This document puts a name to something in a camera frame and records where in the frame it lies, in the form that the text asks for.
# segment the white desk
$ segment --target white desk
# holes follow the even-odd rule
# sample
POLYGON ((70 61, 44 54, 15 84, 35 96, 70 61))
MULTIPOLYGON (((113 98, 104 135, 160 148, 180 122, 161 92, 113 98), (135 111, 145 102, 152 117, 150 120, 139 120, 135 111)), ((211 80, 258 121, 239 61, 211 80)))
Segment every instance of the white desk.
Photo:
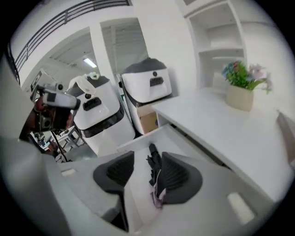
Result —
POLYGON ((226 105, 225 94, 212 88, 152 108, 159 126, 168 120, 273 201, 284 197, 294 172, 287 162, 276 111, 255 107, 251 112, 239 111, 226 105))

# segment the black railing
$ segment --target black railing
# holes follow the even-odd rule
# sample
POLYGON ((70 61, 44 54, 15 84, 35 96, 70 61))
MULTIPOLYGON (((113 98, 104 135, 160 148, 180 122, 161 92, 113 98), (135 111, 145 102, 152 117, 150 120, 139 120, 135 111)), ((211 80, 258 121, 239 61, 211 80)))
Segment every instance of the black railing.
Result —
POLYGON ((88 12, 96 11, 99 9, 112 7, 112 6, 129 6, 128 0, 88 0, 78 3, 65 11, 61 12, 45 25, 41 27, 28 41, 25 47, 22 49, 15 64, 18 71, 22 68, 25 61, 36 49, 36 47, 53 31, 58 29, 60 26, 68 23, 70 20, 75 19, 88 12))

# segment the fluorescent light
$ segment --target fluorescent light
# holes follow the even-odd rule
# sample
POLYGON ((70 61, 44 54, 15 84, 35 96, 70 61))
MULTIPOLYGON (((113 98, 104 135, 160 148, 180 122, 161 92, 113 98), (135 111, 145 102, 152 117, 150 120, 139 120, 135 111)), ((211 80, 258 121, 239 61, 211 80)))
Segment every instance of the fluorescent light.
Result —
POLYGON ((85 61, 89 66, 91 66, 92 68, 97 67, 96 64, 94 64, 89 58, 84 59, 83 61, 85 61))

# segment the flower pot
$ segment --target flower pot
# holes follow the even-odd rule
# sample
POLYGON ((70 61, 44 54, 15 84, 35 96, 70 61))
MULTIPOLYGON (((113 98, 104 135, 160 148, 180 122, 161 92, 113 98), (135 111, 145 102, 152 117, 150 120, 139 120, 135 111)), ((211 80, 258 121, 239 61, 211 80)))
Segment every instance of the flower pot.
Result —
POLYGON ((233 108, 249 112, 253 105, 253 98, 253 91, 230 85, 226 95, 226 103, 233 108))

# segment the cardboard box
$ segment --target cardboard box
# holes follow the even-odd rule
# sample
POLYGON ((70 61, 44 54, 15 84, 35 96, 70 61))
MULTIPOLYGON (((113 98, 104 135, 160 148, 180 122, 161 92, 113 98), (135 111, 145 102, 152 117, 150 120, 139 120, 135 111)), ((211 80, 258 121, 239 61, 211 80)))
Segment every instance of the cardboard box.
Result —
POLYGON ((158 128, 157 114, 152 109, 151 104, 141 106, 137 109, 137 115, 142 124, 144 134, 158 128))

